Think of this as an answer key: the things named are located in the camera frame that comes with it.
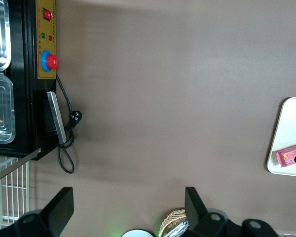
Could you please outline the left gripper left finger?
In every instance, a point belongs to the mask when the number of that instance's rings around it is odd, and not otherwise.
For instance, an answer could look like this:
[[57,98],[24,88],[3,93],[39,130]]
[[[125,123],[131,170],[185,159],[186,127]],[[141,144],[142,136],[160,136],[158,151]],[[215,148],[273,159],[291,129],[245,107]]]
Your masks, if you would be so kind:
[[23,215],[15,224],[18,237],[58,237],[74,213],[72,187],[62,188],[42,209]]

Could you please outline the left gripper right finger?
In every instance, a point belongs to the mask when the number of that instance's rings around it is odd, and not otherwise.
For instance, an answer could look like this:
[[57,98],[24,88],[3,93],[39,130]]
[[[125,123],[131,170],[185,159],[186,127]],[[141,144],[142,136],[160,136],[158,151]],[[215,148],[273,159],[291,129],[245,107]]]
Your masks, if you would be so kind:
[[218,209],[208,209],[196,188],[185,189],[185,214],[189,229],[186,237],[235,237],[237,225]]

